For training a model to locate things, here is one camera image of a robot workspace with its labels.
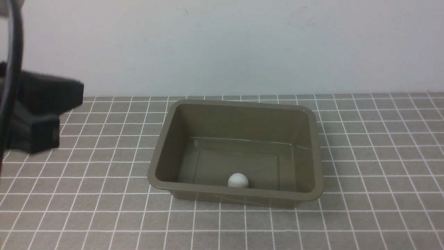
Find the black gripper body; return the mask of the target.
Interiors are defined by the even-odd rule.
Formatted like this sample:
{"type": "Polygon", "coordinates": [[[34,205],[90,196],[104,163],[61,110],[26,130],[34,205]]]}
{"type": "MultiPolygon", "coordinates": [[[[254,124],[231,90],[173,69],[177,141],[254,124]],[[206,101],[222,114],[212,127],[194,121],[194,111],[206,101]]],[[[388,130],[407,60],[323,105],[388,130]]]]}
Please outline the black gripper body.
{"type": "Polygon", "coordinates": [[[22,71],[10,127],[8,149],[29,155],[60,146],[60,117],[83,104],[84,84],[60,76],[22,71]]]}

